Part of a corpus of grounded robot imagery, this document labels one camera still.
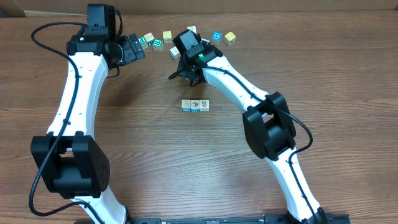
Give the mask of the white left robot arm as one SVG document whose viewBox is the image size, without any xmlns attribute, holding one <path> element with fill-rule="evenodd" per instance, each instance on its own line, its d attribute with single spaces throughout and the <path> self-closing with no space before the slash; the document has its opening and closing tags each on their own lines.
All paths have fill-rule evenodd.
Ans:
<svg viewBox="0 0 398 224">
<path fill-rule="evenodd" d="M 113 68 L 144 58 L 141 41 L 130 36 L 74 35 L 67 44 L 68 75 L 60 106 L 45 136 L 35 136 L 30 151 L 38 167 L 28 204 L 37 216 L 79 205 L 93 223 L 130 223 L 128 209 L 109 186 L 109 160 L 95 141 L 94 124 L 100 92 Z M 43 180 L 51 193 L 71 202 L 49 212 L 34 207 Z"/>
</svg>

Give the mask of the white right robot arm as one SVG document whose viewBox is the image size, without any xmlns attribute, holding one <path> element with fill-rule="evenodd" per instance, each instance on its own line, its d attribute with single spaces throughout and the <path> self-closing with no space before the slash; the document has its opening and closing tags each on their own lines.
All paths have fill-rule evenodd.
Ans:
<svg viewBox="0 0 398 224">
<path fill-rule="evenodd" d="M 177 76 L 190 86 L 207 82 L 219 89 L 242 112 L 247 144 L 273 170 L 284 193 L 291 223 L 326 223 L 326 215 L 308 187 L 298 162 L 295 124 L 308 130 L 290 114 L 285 98 L 268 94 L 245 79 L 213 45 L 179 47 Z"/>
</svg>

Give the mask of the hedgehog block white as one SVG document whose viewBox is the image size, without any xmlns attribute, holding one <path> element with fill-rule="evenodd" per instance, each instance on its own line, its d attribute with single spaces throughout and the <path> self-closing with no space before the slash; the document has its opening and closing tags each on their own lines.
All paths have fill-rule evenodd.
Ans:
<svg viewBox="0 0 398 224">
<path fill-rule="evenodd" d="M 200 111 L 207 112 L 210 110 L 210 101 L 209 100 L 200 100 Z"/>
</svg>

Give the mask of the acorn block yellow sides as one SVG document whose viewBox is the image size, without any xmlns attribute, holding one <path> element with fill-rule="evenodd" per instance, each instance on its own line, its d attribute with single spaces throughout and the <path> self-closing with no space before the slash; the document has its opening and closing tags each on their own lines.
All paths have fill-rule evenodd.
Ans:
<svg viewBox="0 0 398 224">
<path fill-rule="evenodd" d="M 190 100 L 190 111 L 200 112 L 200 100 Z"/>
</svg>

